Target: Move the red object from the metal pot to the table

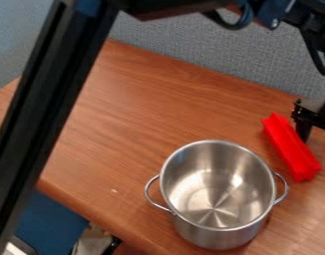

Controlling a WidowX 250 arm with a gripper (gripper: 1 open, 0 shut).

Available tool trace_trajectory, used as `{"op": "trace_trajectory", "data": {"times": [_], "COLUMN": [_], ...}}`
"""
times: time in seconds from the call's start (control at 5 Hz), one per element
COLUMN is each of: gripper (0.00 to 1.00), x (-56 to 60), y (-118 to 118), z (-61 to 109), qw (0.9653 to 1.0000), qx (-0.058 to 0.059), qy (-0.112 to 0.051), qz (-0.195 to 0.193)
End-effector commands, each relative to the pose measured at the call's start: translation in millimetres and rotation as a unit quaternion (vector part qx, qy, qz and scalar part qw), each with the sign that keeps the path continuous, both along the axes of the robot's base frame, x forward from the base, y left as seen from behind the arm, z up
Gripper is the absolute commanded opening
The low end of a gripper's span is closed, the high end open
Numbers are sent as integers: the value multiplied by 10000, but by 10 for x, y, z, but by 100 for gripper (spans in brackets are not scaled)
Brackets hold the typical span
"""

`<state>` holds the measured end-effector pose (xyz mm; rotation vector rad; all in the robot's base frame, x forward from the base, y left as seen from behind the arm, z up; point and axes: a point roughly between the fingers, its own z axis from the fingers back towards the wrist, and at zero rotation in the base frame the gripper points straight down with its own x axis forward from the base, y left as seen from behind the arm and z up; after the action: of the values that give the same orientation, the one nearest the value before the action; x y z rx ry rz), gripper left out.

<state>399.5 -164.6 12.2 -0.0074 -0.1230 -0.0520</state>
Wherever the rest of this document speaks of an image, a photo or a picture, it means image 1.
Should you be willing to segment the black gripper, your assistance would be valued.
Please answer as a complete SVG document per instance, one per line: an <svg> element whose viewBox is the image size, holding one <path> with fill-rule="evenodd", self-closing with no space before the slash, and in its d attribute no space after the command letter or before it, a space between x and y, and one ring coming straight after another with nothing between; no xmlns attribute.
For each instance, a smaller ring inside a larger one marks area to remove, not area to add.
<svg viewBox="0 0 325 255"><path fill-rule="evenodd" d="M325 129L325 100L297 99L292 118L296 121L296 131L300 138L307 142L313 127Z"/></svg>

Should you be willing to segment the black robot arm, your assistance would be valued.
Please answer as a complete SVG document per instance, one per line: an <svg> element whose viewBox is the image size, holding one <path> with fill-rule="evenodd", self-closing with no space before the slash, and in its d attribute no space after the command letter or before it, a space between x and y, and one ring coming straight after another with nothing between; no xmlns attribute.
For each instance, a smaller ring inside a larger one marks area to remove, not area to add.
<svg viewBox="0 0 325 255"><path fill-rule="evenodd" d="M200 13L232 31L285 22L325 76L325 0L55 0L0 126L0 255L121 12Z"/></svg>

